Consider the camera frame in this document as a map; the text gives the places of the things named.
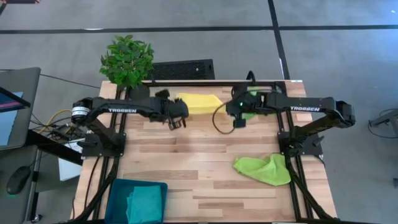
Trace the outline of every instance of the white paper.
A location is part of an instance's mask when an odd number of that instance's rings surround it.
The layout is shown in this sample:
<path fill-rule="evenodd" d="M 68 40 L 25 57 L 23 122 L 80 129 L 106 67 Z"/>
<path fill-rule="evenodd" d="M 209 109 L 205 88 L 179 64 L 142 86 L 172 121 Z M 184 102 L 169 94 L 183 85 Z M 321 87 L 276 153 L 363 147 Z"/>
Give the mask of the white paper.
<path fill-rule="evenodd" d="M 77 145 L 77 142 L 82 140 L 84 139 L 70 141 L 69 143 L 66 143 L 65 146 L 68 148 L 72 147 L 74 151 L 81 153 L 81 147 Z M 80 175 L 81 166 L 60 158 L 58 158 L 58 164 L 61 181 L 66 181 Z"/>

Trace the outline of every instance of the wooden tabletop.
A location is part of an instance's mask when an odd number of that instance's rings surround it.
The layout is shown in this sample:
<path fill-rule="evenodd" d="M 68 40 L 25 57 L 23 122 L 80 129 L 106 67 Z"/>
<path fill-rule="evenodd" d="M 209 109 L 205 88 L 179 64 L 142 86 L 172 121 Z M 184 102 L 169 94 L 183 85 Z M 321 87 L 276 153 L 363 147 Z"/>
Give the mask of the wooden tabletop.
<path fill-rule="evenodd" d="M 286 81 L 289 96 L 305 96 L 301 81 Z M 177 93 L 214 94 L 225 102 L 231 98 L 231 87 L 152 87 L 151 94 L 167 88 L 172 97 Z M 100 96 L 114 98 L 116 85 L 103 82 Z M 295 125 L 311 122 L 309 113 L 293 112 Z M 111 115 L 99 119 L 109 125 Z M 223 131 L 232 127 L 225 113 L 216 115 L 216 124 Z M 187 128 L 169 131 L 167 125 L 150 123 L 136 114 L 127 115 L 126 148 L 120 160 L 118 178 L 165 182 L 169 186 L 165 222 L 272 222 L 294 221 L 289 185 L 274 187 L 238 174 L 233 169 L 237 157 L 266 157 L 279 152 L 276 115 L 256 116 L 247 127 L 232 134 L 217 132 L 211 114 L 190 115 Z M 93 164 L 86 159 L 75 197 L 79 215 Z M 333 199 L 323 164 L 313 156 L 302 156 L 309 191 L 327 213 L 336 216 Z M 102 158 L 95 169 L 89 201 L 98 189 Z M 302 194 L 298 199 L 306 217 Z M 104 217 L 108 192 L 105 192 L 99 217 Z"/>

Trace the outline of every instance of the yellow towel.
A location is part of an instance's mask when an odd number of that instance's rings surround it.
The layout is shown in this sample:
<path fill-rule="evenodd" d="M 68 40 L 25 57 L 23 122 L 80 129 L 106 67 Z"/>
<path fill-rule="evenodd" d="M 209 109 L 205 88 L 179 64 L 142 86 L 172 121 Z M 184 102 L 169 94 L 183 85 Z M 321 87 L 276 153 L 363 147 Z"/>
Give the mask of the yellow towel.
<path fill-rule="evenodd" d="M 212 114 L 217 107 L 223 104 L 215 95 L 179 93 L 177 97 L 187 104 L 189 114 Z M 225 112 L 225 109 L 220 108 L 218 111 Z"/>

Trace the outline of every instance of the computer mouse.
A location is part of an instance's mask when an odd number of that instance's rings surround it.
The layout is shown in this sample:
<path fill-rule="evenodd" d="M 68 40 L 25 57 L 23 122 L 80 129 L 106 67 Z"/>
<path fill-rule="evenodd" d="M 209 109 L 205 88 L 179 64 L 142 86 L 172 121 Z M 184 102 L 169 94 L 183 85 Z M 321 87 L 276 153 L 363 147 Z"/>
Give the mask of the computer mouse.
<path fill-rule="evenodd" d="M 24 188 L 27 179 L 30 176 L 30 167 L 22 166 L 18 168 L 8 179 L 7 193 L 10 195 L 19 194 Z"/>

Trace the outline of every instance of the artificial plant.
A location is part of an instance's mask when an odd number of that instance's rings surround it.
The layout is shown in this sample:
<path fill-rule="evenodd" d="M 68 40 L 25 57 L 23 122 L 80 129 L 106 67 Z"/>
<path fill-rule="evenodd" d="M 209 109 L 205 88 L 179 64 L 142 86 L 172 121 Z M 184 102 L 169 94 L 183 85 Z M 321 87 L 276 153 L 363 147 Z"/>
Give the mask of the artificial plant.
<path fill-rule="evenodd" d="M 132 35 L 121 37 L 116 35 L 116 41 L 107 46 L 105 56 L 101 56 L 102 67 L 99 70 L 112 83 L 119 86 L 136 86 L 153 69 L 154 51 L 150 44 L 133 40 Z"/>

